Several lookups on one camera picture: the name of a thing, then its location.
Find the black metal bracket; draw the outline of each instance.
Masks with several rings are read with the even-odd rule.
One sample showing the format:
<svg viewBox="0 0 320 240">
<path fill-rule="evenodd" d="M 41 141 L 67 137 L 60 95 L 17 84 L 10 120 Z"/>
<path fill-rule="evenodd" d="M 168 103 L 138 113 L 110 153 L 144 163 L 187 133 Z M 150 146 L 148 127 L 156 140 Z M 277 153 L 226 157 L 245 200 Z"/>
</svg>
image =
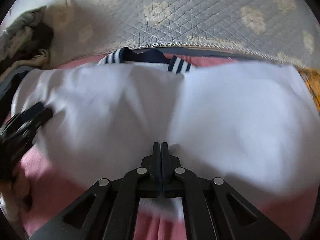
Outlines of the black metal bracket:
<svg viewBox="0 0 320 240">
<path fill-rule="evenodd" d="M 10 181 L 12 170 L 33 146 L 32 141 L 40 126 L 53 116 L 41 102 L 14 115 L 0 128 L 0 180 Z"/>
<path fill-rule="evenodd" d="M 198 178 L 154 143 L 122 179 L 100 179 L 30 240 L 130 240 L 139 198 L 181 197 L 188 240 L 287 240 L 289 236 L 221 178 Z"/>
</svg>

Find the black clamp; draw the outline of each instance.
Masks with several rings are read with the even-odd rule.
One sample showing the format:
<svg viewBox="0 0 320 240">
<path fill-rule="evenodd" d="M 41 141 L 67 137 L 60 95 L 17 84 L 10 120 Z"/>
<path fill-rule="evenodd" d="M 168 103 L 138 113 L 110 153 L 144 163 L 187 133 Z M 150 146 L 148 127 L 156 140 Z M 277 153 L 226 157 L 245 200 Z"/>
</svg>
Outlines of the black clamp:
<svg viewBox="0 0 320 240">
<path fill-rule="evenodd" d="M 222 178 L 202 179 L 154 143 L 122 179 L 100 179 L 30 240 L 131 240 L 139 198 L 181 197 L 188 240 L 288 240 L 289 236 Z"/>
<path fill-rule="evenodd" d="M 0 128 L 0 180 L 13 182 L 13 168 L 33 146 L 38 128 L 52 116 L 52 110 L 39 102 L 14 115 Z"/>
</svg>

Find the gray quilted bedspread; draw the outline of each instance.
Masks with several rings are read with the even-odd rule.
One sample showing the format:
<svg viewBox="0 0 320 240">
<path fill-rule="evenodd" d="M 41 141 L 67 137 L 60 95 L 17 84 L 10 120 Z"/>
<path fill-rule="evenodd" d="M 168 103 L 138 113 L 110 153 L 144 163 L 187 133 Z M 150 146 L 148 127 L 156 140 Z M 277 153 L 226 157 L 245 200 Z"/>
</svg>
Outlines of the gray quilted bedspread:
<svg viewBox="0 0 320 240">
<path fill-rule="evenodd" d="M 115 49 L 185 46 L 320 66 L 320 26 L 304 0 L 56 0 L 51 65 Z"/>
</svg>

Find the crumpled cloth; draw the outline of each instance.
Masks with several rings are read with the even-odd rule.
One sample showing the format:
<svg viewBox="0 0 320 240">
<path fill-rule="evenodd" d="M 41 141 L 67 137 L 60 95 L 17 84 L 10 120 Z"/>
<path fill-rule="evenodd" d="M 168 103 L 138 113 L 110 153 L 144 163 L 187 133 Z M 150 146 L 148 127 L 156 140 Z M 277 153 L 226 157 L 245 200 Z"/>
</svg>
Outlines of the crumpled cloth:
<svg viewBox="0 0 320 240">
<path fill-rule="evenodd" d="M 0 74 L 4 74 L 0 77 L 0 83 L 8 73 L 21 65 L 41 68 L 48 63 L 47 49 L 53 38 L 53 30 L 42 22 L 45 9 L 43 6 L 23 13 L 0 33 Z"/>
</svg>

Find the metal rivet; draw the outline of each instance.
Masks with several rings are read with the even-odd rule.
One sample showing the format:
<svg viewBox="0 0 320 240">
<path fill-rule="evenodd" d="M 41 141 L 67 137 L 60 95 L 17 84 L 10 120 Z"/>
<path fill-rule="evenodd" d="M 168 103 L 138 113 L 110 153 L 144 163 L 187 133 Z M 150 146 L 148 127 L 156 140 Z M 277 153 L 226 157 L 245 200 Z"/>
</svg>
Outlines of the metal rivet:
<svg viewBox="0 0 320 240">
<path fill-rule="evenodd" d="M 147 172 L 147 169 L 146 169 L 146 168 L 141 167 L 141 168 L 138 168 L 138 169 L 137 169 L 137 173 L 138 173 L 138 174 L 145 174 L 146 172 Z"/>
<path fill-rule="evenodd" d="M 100 186 L 106 186 L 109 184 L 109 180 L 108 179 L 100 179 L 98 183 Z"/>
<path fill-rule="evenodd" d="M 223 184 L 223 179 L 217 177 L 213 179 L 213 183 L 216 185 L 222 185 Z"/>
<path fill-rule="evenodd" d="M 175 172 L 176 172 L 177 174 L 183 174 L 185 171 L 186 171 L 186 170 L 185 170 L 184 168 L 182 168 L 182 167 L 176 168 L 176 170 L 175 170 Z"/>
</svg>

